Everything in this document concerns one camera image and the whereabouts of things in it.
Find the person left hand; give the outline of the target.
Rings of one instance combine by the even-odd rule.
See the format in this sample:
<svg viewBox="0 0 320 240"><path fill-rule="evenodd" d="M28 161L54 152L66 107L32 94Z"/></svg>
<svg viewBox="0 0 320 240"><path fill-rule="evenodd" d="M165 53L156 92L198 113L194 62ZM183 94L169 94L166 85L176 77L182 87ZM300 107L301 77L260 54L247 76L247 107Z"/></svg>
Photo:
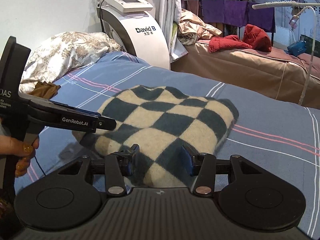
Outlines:
<svg viewBox="0 0 320 240"><path fill-rule="evenodd" d="M1 135L1 155L15 155L19 157L15 170L16 178L27 173L31 159L35 157L35 150L38 148L39 137L30 145L15 138Z"/></svg>

